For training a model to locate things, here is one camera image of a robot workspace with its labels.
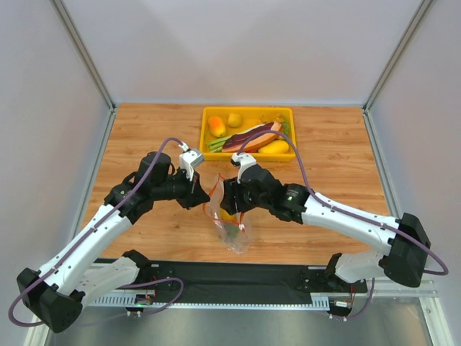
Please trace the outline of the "yellow fake lemon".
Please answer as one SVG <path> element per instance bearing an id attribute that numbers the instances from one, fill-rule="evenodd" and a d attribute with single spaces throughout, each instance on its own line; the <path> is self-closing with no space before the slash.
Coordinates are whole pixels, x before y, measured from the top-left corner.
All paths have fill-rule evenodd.
<path id="1" fill-rule="evenodd" d="M 236 221 L 237 215 L 231 215 L 226 210 L 220 209 L 220 218 L 224 221 Z"/>

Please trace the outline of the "clear zip top bag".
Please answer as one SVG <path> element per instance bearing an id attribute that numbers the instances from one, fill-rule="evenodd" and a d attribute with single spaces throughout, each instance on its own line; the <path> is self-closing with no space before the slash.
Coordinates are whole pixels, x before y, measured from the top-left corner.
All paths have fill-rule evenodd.
<path id="1" fill-rule="evenodd" d="M 208 193 L 210 201 L 202 205 L 205 216 L 212 221 L 219 240 L 236 254 L 246 252 L 252 241 L 251 220 L 244 213 L 229 214 L 220 207 L 224 197 L 224 176 L 218 174 Z"/>

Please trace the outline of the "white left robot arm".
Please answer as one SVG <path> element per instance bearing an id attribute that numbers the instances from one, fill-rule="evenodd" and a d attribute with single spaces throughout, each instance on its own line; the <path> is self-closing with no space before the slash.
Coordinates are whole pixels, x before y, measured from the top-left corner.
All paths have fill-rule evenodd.
<path id="1" fill-rule="evenodd" d="M 64 249 L 38 270 L 26 267 L 18 274 L 23 304 L 41 323 L 60 333 L 92 301 L 145 280 L 149 260 L 135 250 L 93 275 L 86 271 L 120 234 L 150 212 L 156 201 L 175 200 L 184 209 L 209 201 L 195 170 L 204 160 L 199 150 L 188 149 L 180 154 L 179 167 L 174 167 L 167 154 L 148 153 L 137 171 L 110 190 L 90 222 Z"/>

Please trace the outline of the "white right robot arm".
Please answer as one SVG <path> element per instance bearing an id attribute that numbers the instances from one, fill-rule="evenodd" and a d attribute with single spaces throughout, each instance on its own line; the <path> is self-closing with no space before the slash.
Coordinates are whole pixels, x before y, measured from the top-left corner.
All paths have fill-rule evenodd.
<path id="1" fill-rule="evenodd" d="M 387 277 L 410 288 L 421 284 L 431 243 L 419 218 L 410 213 L 393 218 L 364 212 L 305 186 L 282 184 L 258 164 L 225 179 L 223 187 L 220 206 L 230 215 L 262 208 L 281 221 L 331 229 L 371 247 L 334 254 L 327 275 L 345 283 Z"/>

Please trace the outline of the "green fake scallion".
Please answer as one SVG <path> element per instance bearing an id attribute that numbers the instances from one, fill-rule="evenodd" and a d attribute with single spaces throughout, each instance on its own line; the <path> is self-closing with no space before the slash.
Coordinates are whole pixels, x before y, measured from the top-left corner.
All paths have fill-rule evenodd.
<path id="1" fill-rule="evenodd" d="M 213 141 L 207 142 L 207 147 L 209 149 L 209 152 L 212 152 L 212 153 L 221 152 L 224 144 L 230 137 L 231 136 L 226 136 L 226 137 L 217 138 Z"/>

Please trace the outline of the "yellow fake mango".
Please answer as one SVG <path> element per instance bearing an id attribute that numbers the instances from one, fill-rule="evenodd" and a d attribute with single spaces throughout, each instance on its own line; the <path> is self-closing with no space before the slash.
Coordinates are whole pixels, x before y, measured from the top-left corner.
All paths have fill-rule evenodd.
<path id="1" fill-rule="evenodd" d="M 286 154 L 290 150 L 290 145 L 283 140 L 274 140 L 258 149 L 259 154 L 280 155 Z"/>

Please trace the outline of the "round yellow fake potato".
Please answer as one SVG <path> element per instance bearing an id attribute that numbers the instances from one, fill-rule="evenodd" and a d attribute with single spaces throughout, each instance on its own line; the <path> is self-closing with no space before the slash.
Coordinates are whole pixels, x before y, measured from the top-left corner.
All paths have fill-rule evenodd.
<path id="1" fill-rule="evenodd" d="M 240 114 L 231 112 L 227 118 L 227 126 L 229 128 L 239 128 L 242 125 L 243 118 Z"/>

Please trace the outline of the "brown fake ginger root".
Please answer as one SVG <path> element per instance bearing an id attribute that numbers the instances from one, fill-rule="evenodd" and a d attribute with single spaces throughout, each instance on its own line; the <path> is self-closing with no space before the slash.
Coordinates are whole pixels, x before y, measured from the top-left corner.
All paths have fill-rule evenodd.
<path id="1" fill-rule="evenodd" d="M 264 124 L 273 122 L 284 123 L 286 121 L 286 117 L 280 113 L 263 114 L 260 117 L 260 121 Z"/>

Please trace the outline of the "green fake grapes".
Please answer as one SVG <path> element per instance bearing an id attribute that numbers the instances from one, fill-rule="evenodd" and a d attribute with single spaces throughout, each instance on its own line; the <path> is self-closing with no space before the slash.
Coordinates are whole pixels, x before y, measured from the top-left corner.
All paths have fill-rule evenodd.
<path id="1" fill-rule="evenodd" d="M 290 123 L 288 120 L 283 120 L 282 121 L 282 129 L 283 129 L 283 133 L 289 137 L 290 136 Z"/>

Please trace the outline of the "small yellow red mango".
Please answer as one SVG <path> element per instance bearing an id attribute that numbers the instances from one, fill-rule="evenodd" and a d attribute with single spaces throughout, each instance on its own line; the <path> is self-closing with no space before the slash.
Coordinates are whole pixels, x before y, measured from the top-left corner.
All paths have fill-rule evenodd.
<path id="1" fill-rule="evenodd" d="M 208 127 L 210 133 L 216 138 L 223 138 L 226 136 L 226 126 L 223 119 L 219 116 L 211 116 L 208 118 Z"/>

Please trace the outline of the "yellow plastic tray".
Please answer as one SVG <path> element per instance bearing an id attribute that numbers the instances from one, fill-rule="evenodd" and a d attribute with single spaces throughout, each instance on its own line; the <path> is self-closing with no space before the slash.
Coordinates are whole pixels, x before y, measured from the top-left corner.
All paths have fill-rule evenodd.
<path id="1" fill-rule="evenodd" d="M 239 128 L 229 128 L 227 126 L 227 118 L 231 112 L 238 113 L 242 116 L 243 122 Z M 256 106 L 209 106 L 203 110 L 202 125 L 200 134 L 200 151 L 204 154 L 208 161 L 228 161 L 232 153 L 209 152 L 207 142 L 217 139 L 214 137 L 208 127 L 208 118 L 211 116 L 219 116 L 223 119 L 226 126 L 226 136 L 232 136 L 237 133 L 243 133 L 258 125 L 264 124 L 260 121 L 263 114 L 280 113 L 286 117 L 290 123 L 290 136 L 288 137 L 293 143 L 296 143 L 295 122 L 293 111 L 289 107 L 256 107 Z"/>

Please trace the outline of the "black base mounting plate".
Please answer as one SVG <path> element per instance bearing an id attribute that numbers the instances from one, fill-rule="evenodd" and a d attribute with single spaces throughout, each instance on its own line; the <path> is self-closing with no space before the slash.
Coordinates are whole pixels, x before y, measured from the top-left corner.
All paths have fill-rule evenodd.
<path id="1" fill-rule="evenodd" d="M 134 283 L 179 278 L 180 303 L 304 304 L 312 293 L 366 293 L 367 284 L 344 283 L 305 265 L 259 265 L 211 262 L 152 261 Z"/>

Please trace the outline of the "aluminium slotted rail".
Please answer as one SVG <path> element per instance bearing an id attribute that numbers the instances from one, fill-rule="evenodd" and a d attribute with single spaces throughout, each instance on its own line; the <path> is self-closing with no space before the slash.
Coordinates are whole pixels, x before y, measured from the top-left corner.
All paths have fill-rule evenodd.
<path id="1" fill-rule="evenodd" d="M 326 310 L 334 299 L 367 296 L 433 298 L 437 292 L 430 280 L 417 288 L 378 278 L 375 283 L 357 281 L 332 288 L 323 266 L 268 265 L 213 262 L 152 261 L 144 278 L 165 280 L 175 277 L 180 283 L 166 281 L 150 288 L 114 290 L 91 302 L 92 306 L 129 309 L 157 308 L 178 296 L 175 308 L 183 309 L 293 309 Z"/>

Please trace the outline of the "aluminium frame post right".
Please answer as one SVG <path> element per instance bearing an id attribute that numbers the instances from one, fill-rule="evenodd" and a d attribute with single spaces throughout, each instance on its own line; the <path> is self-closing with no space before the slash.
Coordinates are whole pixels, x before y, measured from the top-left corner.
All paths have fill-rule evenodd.
<path id="1" fill-rule="evenodd" d="M 385 88 L 388 80 L 392 76 L 394 70 L 399 64 L 401 58 L 407 51 L 411 41 L 418 32 L 420 26 L 423 24 L 428 13 L 430 12 L 433 5 L 436 3 L 435 0 L 423 0 L 420 1 L 416 11 L 411 17 L 408 25 L 406 26 L 403 34 L 401 35 L 398 44 L 394 48 L 392 54 L 390 55 L 387 63 L 385 64 L 382 73 L 380 74 L 378 80 L 370 92 L 370 95 L 364 102 L 362 110 L 368 112 L 371 110 L 373 104 L 377 101 L 377 98 L 380 96 L 382 90 Z"/>

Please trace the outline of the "aluminium frame post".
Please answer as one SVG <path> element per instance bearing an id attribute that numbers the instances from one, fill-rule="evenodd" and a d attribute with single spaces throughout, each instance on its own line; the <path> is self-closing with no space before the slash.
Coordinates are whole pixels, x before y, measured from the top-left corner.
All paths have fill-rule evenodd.
<path id="1" fill-rule="evenodd" d="M 387 63 L 385 64 L 382 73 L 380 74 L 378 80 L 370 92 L 370 95 L 364 102 L 362 110 L 368 112 L 371 110 L 373 104 L 377 101 L 377 98 L 380 96 L 382 90 L 385 88 L 388 80 L 392 76 L 394 70 L 399 64 L 401 58 L 407 51 L 411 41 L 418 32 L 420 26 L 423 24 L 428 13 L 430 12 L 433 5 L 436 3 L 435 0 L 423 0 L 420 1 L 416 11 L 411 17 L 408 25 L 406 26 L 403 34 L 401 35 L 398 44 L 394 48 L 392 54 L 390 55 Z"/>
<path id="2" fill-rule="evenodd" d="M 58 15 L 61 24 L 63 25 L 64 30 L 67 32 L 71 42 L 73 43 L 76 52 L 78 53 L 80 59 L 82 60 L 87 72 L 89 73 L 91 80 L 93 81 L 97 91 L 104 100 L 104 103 L 110 110 L 116 108 L 116 103 L 109 94 L 109 90 L 105 85 L 100 73 L 97 70 L 96 65 L 91 58 L 91 55 L 84 43 L 79 30 L 76 27 L 74 20 L 71 17 L 65 2 L 62 0 L 50 0 L 50 4 Z"/>

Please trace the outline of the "aluminium frame post left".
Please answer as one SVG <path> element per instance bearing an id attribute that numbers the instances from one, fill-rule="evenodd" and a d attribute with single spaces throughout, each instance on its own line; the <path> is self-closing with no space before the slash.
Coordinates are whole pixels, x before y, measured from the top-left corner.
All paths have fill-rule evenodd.
<path id="1" fill-rule="evenodd" d="M 71 17 L 65 2 L 62 0 L 50 0 L 50 4 L 58 15 L 61 24 L 63 25 L 64 30 L 67 32 L 71 42 L 73 43 L 76 52 L 78 53 L 80 59 L 82 60 L 87 72 L 89 73 L 91 80 L 93 81 L 97 91 L 104 100 L 104 103 L 110 110 L 116 108 L 116 103 L 109 94 L 109 90 L 105 85 L 100 73 L 97 70 L 96 65 L 91 58 L 91 55 L 84 43 L 79 30 L 76 27 L 74 20 Z"/>

